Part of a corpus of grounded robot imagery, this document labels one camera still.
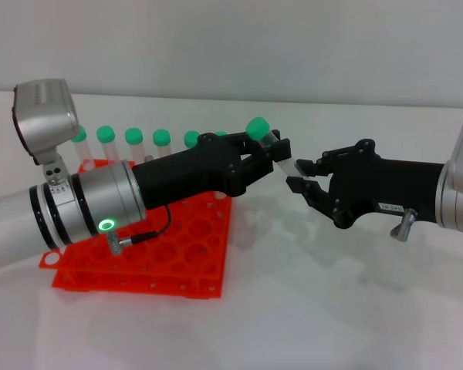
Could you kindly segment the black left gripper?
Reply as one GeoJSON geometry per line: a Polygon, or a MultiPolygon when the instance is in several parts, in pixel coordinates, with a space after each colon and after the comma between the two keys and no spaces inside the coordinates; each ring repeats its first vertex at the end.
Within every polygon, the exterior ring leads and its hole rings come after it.
{"type": "Polygon", "coordinates": [[[192,148],[132,168],[148,210],[217,191],[238,197],[273,171],[273,163],[291,158],[289,139],[278,130],[254,140],[246,132],[205,133],[192,148]]]}

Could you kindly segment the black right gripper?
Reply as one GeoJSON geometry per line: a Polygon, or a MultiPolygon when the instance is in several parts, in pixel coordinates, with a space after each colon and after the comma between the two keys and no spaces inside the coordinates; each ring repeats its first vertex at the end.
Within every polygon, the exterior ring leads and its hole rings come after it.
{"type": "Polygon", "coordinates": [[[332,174],[329,193],[317,181],[287,177],[293,193],[303,196],[308,206],[341,229],[370,213],[401,216],[411,209],[415,220],[436,223],[435,198],[442,163],[384,159],[375,153],[375,142],[360,140],[356,145],[324,151],[317,160],[297,159],[303,177],[332,174]]]}

